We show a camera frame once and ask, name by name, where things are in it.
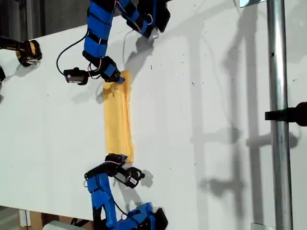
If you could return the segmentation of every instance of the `white tabletop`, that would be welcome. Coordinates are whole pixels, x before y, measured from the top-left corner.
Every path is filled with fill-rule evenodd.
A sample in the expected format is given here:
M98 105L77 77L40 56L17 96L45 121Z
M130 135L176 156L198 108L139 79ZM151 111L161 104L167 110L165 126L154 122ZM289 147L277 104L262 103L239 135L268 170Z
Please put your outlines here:
M290 106L307 96L304 6L289 2L286 9ZM107 54L133 74L133 165L147 173L135 190L110 180L115 200L126 210L149 201L163 207L170 230L274 226L270 123L264 121L270 109L266 4L237 10L228 0L176 0L169 8L166 32L137 54L140 36L114 19ZM0 51L8 76L0 91L2 206L92 219L83 175L107 154L102 79L67 84L55 66L60 51L85 32L84 26L39 38L43 60L36 69L19 67L13 52ZM85 69L82 51L83 43L67 51L60 68ZM290 125L290 131L294 220L303 226L307 130Z

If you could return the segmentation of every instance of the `yellow towel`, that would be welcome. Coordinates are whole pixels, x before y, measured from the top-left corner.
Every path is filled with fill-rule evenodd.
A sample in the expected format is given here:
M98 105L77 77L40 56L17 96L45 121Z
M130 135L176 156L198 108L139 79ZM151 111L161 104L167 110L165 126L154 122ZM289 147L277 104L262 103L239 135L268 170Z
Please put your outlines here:
M105 106L106 152L126 155L127 163L133 162L133 144L130 131L131 73L120 75L124 83L105 82L103 99Z

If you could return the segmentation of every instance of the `black cable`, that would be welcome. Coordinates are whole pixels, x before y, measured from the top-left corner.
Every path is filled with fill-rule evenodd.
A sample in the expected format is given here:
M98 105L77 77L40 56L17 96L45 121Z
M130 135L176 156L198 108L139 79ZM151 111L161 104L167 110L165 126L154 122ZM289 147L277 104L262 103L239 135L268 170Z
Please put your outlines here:
M76 44L78 44L79 42L81 42L83 39L85 39L85 37L87 36L88 34L88 29L86 31L86 34L84 35L83 38L81 38L79 41L75 42L74 44L71 44L69 47L67 47L66 49L64 49L62 52L60 52L58 58L57 58L57 68L58 68L58 71L64 76L64 73L59 69L59 58L61 57L61 55L67 51L68 49L72 48L73 46L75 46Z
M98 183L98 178L97 178L97 176L95 176L95 179L96 179L97 187L98 187L102 192L104 192L103 188L102 188L102 187L100 186L100 184ZM132 219L138 226L140 225L140 223L139 223L135 218L128 216L128 214L127 214L126 212L124 212L124 211L118 206L118 204L117 204L116 201L114 200L114 197L112 197L112 200L113 200L115 206L119 209L119 211L121 211L122 214L124 214L127 218Z

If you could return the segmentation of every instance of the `silver pole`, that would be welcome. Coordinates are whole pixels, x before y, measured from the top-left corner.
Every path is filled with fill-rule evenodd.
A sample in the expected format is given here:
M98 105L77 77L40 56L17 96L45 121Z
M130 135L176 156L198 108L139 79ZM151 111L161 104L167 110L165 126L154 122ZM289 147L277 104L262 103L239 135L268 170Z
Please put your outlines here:
M288 107L284 0L267 0L271 111ZM277 230L292 230L289 126L271 121Z

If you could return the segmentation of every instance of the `gray wall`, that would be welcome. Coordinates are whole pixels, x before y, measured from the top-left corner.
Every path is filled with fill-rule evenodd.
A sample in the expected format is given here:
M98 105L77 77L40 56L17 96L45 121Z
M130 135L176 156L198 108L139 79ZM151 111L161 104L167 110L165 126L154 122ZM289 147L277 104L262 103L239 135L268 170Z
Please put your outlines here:
M45 0L46 34L87 24L90 0Z

